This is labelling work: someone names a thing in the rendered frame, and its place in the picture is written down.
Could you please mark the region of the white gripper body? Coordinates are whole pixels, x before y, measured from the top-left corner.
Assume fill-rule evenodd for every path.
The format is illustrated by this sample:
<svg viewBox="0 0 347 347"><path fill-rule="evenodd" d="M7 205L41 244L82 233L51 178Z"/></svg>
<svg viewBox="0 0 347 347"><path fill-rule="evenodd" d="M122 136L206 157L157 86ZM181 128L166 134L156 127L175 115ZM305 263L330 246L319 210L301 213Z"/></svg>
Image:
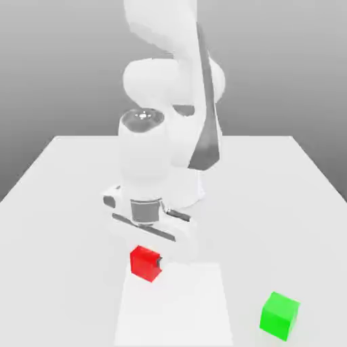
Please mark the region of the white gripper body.
<svg viewBox="0 0 347 347"><path fill-rule="evenodd" d="M137 246L157 252L164 262L192 262L198 254L197 224L165 213L151 225L137 225L129 218L112 213L111 230L125 239L133 250Z"/></svg>

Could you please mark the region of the small red cube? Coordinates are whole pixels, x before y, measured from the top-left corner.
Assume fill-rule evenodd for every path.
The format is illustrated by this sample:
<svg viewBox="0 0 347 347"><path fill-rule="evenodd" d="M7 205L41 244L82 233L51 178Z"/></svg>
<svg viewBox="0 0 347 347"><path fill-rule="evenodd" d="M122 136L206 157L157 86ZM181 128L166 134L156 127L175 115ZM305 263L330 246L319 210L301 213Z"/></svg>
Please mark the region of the small red cube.
<svg viewBox="0 0 347 347"><path fill-rule="evenodd" d="M161 255L155 251L137 246L129 255L131 272L148 282L153 282L161 273L157 268L159 256Z"/></svg>

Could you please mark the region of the small green cube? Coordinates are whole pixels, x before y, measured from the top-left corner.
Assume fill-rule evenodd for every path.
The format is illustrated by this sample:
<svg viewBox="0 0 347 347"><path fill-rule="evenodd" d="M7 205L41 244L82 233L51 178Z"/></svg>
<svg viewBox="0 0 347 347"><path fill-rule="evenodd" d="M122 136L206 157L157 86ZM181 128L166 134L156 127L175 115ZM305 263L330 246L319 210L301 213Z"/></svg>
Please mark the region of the small green cube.
<svg viewBox="0 0 347 347"><path fill-rule="evenodd" d="M287 341L298 317L300 302L273 291L262 307L260 329Z"/></svg>

